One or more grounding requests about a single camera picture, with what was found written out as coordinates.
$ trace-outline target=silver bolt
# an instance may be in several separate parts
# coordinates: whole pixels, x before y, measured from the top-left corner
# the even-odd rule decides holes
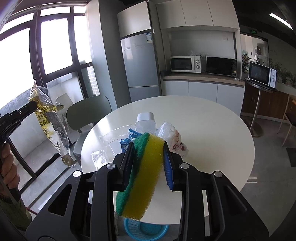
[[[214,175],[215,175],[215,177],[222,177],[223,176],[223,173],[220,172],[220,171],[215,171],[214,172]]]
[[[186,162],[184,162],[184,163],[182,163],[182,164],[180,165],[180,167],[181,167],[182,169],[187,169],[187,168],[189,168],[189,164],[186,163]]]
[[[79,177],[81,175],[81,171],[75,171],[75,172],[73,172],[73,176],[74,177]]]
[[[113,169],[113,168],[115,168],[116,167],[116,165],[114,164],[114,163],[109,163],[109,164],[107,164],[107,168],[108,169]]]

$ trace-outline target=round white table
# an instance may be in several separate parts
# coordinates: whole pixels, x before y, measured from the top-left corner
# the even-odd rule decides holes
[[[83,173],[96,170],[91,153],[98,151],[98,137],[136,122],[141,112],[152,112],[157,128],[169,121],[181,134],[189,152],[183,158],[199,171],[222,171],[241,190],[248,180],[255,157],[248,127],[226,107],[197,97],[160,96],[136,101],[118,108],[101,119],[89,132],[81,151]],[[208,215],[204,194],[205,216]],[[172,192],[161,172],[151,203],[142,222],[180,223],[182,192]]]

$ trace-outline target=green chair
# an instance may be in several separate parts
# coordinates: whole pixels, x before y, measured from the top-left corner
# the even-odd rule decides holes
[[[81,100],[67,110],[66,117],[68,125],[80,133],[80,137],[75,143],[73,155],[81,165],[81,149],[85,138],[90,130],[82,132],[80,128],[91,123],[96,123],[103,117],[111,113],[111,106],[106,96],[98,95]]]

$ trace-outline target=refrigerator door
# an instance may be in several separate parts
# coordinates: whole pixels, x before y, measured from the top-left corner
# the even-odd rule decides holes
[[[129,87],[159,85],[152,34],[139,34],[121,40]]]
[[[131,102],[142,100],[150,97],[160,96],[159,86],[132,87],[129,88]]]

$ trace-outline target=green and yellow sponge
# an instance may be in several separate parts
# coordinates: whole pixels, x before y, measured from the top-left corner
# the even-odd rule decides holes
[[[158,177],[163,168],[164,140],[144,133],[134,140],[135,159],[129,184],[116,196],[116,212],[120,216],[141,220],[147,210]]]

